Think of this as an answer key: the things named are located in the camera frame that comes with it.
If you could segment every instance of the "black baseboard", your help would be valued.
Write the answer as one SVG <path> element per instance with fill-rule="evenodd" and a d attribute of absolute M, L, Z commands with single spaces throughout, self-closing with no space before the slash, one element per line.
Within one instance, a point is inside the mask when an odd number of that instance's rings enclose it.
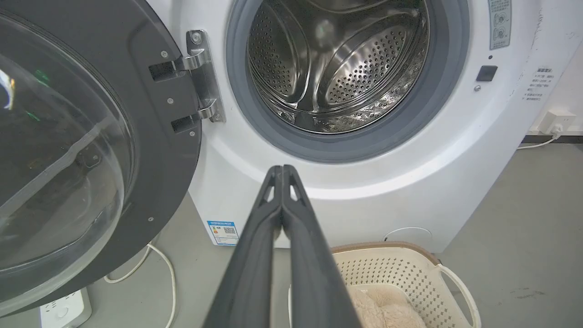
<path fill-rule="evenodd" d="M 550 135 L 527 135 L 523 144 L 541 144 L 551 139 Z M 553 141 L 554 144 L 583 144 L 583 135 L 564 135 Z"/>

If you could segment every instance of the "white washing machine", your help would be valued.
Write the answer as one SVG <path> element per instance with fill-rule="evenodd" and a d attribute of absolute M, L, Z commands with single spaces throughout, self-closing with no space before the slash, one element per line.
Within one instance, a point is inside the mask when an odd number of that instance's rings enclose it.
<path fill-rule="evenodd" d="M 187 191 L 211 241 L 236 245 L 273 165 L 298 170 L 330 246 L 441 252 L 581 43 L 581 12 L 579 0 L 0 2 L 0 316 L 113 271 Z"/>

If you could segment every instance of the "power cord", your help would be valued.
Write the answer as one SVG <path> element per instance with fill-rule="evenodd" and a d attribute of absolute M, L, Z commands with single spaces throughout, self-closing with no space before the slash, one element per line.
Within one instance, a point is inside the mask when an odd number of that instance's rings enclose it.
<path fill-rule="evenodd" d="M 105 276 L 103 277 L 103 280 L 105 280 L 109 284 L 117 284 L 118 282 L 125 280 L 134 272 L 136 272 L 136 270 L 142 265 L 142 263 L 144 263 L 146 257 L 148 256 L 151 250 L 154 250 L 154 252 L 158 253 L 158 255 L 160 255 L 160 257 L 168 265 L 168 269 L 170 269 L 170 278 L 172 280 L 172 311 L 170 312 L 170 318 L 168 319 L 168 323 L 166 324 L 166 328 L 170 328 L 170 326 L 172 325 L 172 321 L 174 321 L 174 315 L 176 313 L 176 275 L 174 274 L 174 268 L 172 267 L 172 263 L 170 263 L 168 257 L 166 257 L 166 255 L 164 255 L 164 253 L 162 253 L 161 250 L 152 245 L 152 242 L 149 242 L 147 244 L 146 253 L 144 253 L 140 261 L 136 264 L 136 266 L 132 270 L 130 270 L 130 272 L 126 273 L 123 277 L 119 279 L 110 279 L 108 276 Z"/>
<path fill-rule="evenodd" d="M 531 146 L 522 146 L 522 147 L 518 147 L 516 150 L 520 150 L 520 149 L 529 149 L 529 148 L 537 148 L 540 146 L 544 146 L 544 145 L 548 145 L 551 142 L 557 140 L 561 134 L 563 133 L 563 126 L 561 124 L 556 124 L 553 129 L 551 130 L 551 132 L 553 133 L 553 136 L 550 140 L 543 142 L 542 144 L 536 144 L 536 145 L 531 145 Z"/>

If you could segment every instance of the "white power strip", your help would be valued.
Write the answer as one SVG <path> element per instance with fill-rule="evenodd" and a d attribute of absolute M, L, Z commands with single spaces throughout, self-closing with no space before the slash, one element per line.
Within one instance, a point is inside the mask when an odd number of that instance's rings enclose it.
<path fill-rule="evenodd" d="M 91 316 L 87 288 L 40 307 L 42 328 L 77 328 Z"/>

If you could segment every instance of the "label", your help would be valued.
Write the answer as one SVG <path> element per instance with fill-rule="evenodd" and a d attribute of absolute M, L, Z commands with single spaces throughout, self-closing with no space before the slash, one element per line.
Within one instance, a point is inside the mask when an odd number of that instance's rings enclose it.
<path fill-rule="evenodd" d="M 526 92 L 522 95 L 522 100 L 539 102 L 550 92 L 554 85 L 555 74 L 552 68 L 539 67 L 532 75 L 532 79 Z"/>
<path fill-rule="evenodd" d="M 215 237 L 217 245 L 235 246 L 239 241 L 239 235 L 235 228 L 235 222 L 207 221 L 210 232 Z"/>
<path fill-rule="evenodd" d="M 511 0 L 488 0 L 490 7 L 490 50 L 510 45 Z"/>

